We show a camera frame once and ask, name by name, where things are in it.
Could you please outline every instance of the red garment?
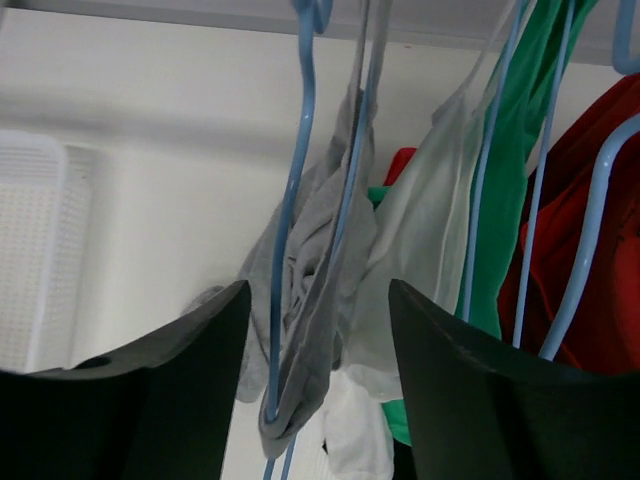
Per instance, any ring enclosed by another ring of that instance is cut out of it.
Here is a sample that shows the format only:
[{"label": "red garment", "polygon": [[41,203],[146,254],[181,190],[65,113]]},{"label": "red garment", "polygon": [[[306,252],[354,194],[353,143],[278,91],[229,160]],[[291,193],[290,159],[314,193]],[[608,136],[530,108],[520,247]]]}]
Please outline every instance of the red garment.
[{"label": "red garment", "polygon": [[[573,267],[593,165],[600,147],[640,113],[640,76],[625,77],[594,103],[549,152],[540,202],[522,348],[537,354]],[[498,298],[503,338],[511,341],[533,179],[520,242]],[[607,374],[640,368],[640,135],[618,155],[598,247],[573,323],[556,361]]]},{"label": "red garment", "polygon": [[409,164],[409,161],[416,153],[417,148],[414,147],[404,147],[396,152],[393,156],[393,161],[391,162],[391,167],[389,167],[389,173],[387,173],[387,178],[382,184],[385,187],[390,187],[405,169],[405,167]]}]

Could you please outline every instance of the white cloth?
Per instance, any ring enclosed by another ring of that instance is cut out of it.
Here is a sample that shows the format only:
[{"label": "white cloth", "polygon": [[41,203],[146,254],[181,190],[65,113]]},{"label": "white cloth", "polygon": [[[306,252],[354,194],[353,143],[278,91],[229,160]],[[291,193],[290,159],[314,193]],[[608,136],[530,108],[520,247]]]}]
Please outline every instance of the white cloth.
[{"label": "white cloth", "polygon": [[343,367],[380,402],[403,396],[387,300],[391,279],[409,282],[449,313],[455,310],[473,173],[498,76],[480,105],[470,100],[469,86],[513,6],[509,2],[471,74],[436,111],[433,128],[375,212],[378,236],[358,287]]},{"label": "white cloth", "polygon": [[340,480],[391,480],[393,439],[380,403],[343,371],[323,405],[329,469]]}]

